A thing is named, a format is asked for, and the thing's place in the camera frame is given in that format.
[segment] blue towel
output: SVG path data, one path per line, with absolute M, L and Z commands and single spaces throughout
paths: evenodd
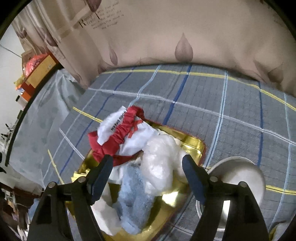
M 154 198 L 144 191 L 139 166 L 128 165 L 123 175 L 117 202 L 113 204 L 125 231 L 133 235 L 142 231 L 148 221 Z

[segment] plaid bedsheet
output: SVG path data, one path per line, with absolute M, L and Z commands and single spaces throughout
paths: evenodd
M 247 77 L 201 65 L 153 65 L 99 75 L 73 107 L 42 163 L 44 184 L 71 182 L 90 146 L 87 133 L 122 105 L 147 119 L 198 136 L 205 167 L 229 156 L 256 163 L 266 179 L 261 211 L 267 228 L 296 208 L 296 99 Z M 191 195 L 159 240 L 189 240 L 199 218 Z M 216 240 L 222 234 L 217 232 Z

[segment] beige curtain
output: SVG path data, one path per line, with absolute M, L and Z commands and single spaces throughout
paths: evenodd
M 112 67 L 193 62 L 296 96 L 296 42 L 259 0 L 34 0 L 13 27 L 25 50 L 51 51 L 84 87 Z

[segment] gold tray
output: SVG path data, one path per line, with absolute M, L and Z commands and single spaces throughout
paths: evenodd
M 188 152 L 197 164 L 202 163 L 202 159 L 205 156 L 205 144 L 197 137 L 190 136 L 181 131 L 169 128 L 167 126 L 160 125 L 158 123 L 146 120 L 146 122 L 155 129 L 160 129 L 167 134 L 182 141 L 181 147 Z M 74 172 L 72 181 L 75 181 L 82 175 L 87 175 L 89 169 L 94 168 L 98 165 L 92 156 L 92 150 L 89 151 L 87 157 L 82 162 L 77 172 Z M 109 184 L 112 202 L 117 201 L 118 192 L 120 185 Z M 167 194 L 159 196 L 155 199 L 151 214 L 147 222 L 146 227 L 140 234 L 130 235 L 124 229 L 121 229 L 115 236 L 109 236 L 104 232 L 104 238 L 106 241 L 150 241 L 153 239 L 161 230 L 163 225 L 172 217 L 172 215 L 180 209 L 187 197 L 190 194 L 188 184 L 180 182 L 177 178 L 173 178 L 173 187 Z M 73 207 L 71 203 L 67 204 L 68 209 L 74 216 Z

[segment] metal bowl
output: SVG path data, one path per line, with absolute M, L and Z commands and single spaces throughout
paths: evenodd
M 246 182 L 258 205 L 261 204 L 265 194 L 265 179 L 262 171 L 251 160 L 240 157 L 232 156 L 217 162 L 208 171 L 210 176 L 216 176 L 218 179 L 225 183 L 237 185 L 239 182 Z M 204 206 L 198 200 L 195 203 L 196 211 L 201 218 Z M 224 201 L 221 220 L 218 225 L 217 231 L 223 232 L 225 230 L 230 201 Z

